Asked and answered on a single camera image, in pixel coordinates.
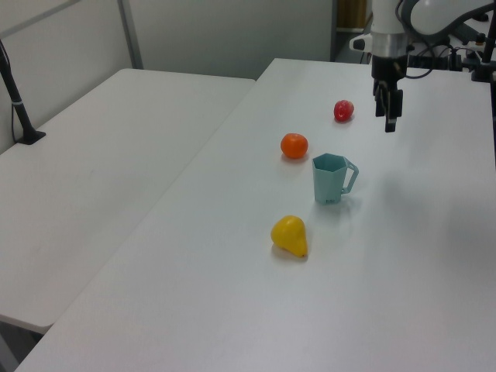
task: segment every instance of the table surface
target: table surface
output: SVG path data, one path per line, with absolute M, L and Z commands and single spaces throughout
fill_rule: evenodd
M 123 70 L 0 156 L 0 321 L 46 332 L 254 81 Z
M 489 87 L 449 71 L 399 85 L 384 133 L 368 66 L 275 60 L 19 372 L 493 371 Z M 291 132 L 304 160 L 281 156 Z M 313 200 L 325 152 L 360 169 L 338 205 Z M 289 214 L 307 260 L 270 241 Z

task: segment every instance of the pear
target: pear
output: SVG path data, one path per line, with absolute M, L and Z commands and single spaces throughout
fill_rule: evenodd
M 295 215 L 286 215 L 277 222 L 270 237 L 276 246 L 297 257 L 304 257 L 308 253 L 305 224 Z

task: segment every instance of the cable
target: cable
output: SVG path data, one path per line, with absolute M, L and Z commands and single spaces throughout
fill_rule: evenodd
M 3 46 L 2 40 L 0 40 L 0 49 L 2 50 L 2 54 L 5 56 L 5 60 L 7 61 L 7 66 L 10 67 L 9 55 L 7 54 L 7 50 L 5 50 L 5 47 Z
M 12 140 L 14 141 L 14 143 L 17 143 L 16 135 L 14 134 L 14 104 L 12 103 L 10 106 L 11 106 L 10 130 L 12 131 Z
M 403 71 L 401 71 L 400 65 L 398 63 L 394 63 L 394 66 L 396 67 L 396 70 L 398 71 L 398 73 L 399 74 L 402 74 L 407 79 L 421 79 L 421 78 L 426 77 L 427 75 L 429 75 L 432 72 L 432 70 L 434 70 L 434 67 L 436 65 L 436 62 L 435 62 L 436 56 L 434 55 L 434 50 L 432 50 L 431 44 L 429 44 L 429 42 L 425 39 L 425 37 L 422 36 L 417 31 L 415 31 L 415 29 L 413 27 L 410 27 L 409 25 L 407 25 L 403 21 L 403 19 L 401 19 L 399 9 L 400 9 L 400 6 L 401 6 L 402 3 L 403 3 L 403 0 L 400 0 L 398 2 L 398 5 L 396 5 L 396 9 L 394 10 L 394 13 L 396 14 L 396 18 L 398 18 L 398 21 L 403 25 L 403 27 L 405 28 L 406 31 L 408 31 L 409 33 L 411 33 L 417 39 L 420 39 L 425 44 L 425 46 L 427 47 L 427 49 L 431 53 L 431 56 L 432 56 L 432 65 L 431 65 L 431 67 L 429 68 L 429 70 L 426 73 L 424 73 L 422 75 L 419 75 L 419 76 L 409 76 L 407 74 L 403 74 Z

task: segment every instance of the wall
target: wall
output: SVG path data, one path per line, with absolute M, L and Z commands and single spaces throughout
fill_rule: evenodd
M 333 0 L 126 1 L 149 70 L 257 79 L 275 57 L 330 57 Z
M 116 0 L 81 0 L 2 42 L 35 127 L 116 71 L 131 67 Z M 19 138 L 17 120 L 16 128 Z M 11 145 L 10 97 L 2 81 L 0 153 Z

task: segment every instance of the mug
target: mug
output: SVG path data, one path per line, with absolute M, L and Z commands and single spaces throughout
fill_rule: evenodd
M 315 200 L 320 204 L 337 204 L 341 195 L 348 194 L 358 176 L 358 167 L 345 157 L 324 153 L 312 160 L 313 187 Z M 344 187 L 346 171 L 351 169 L 353 174 L 348 186 Z

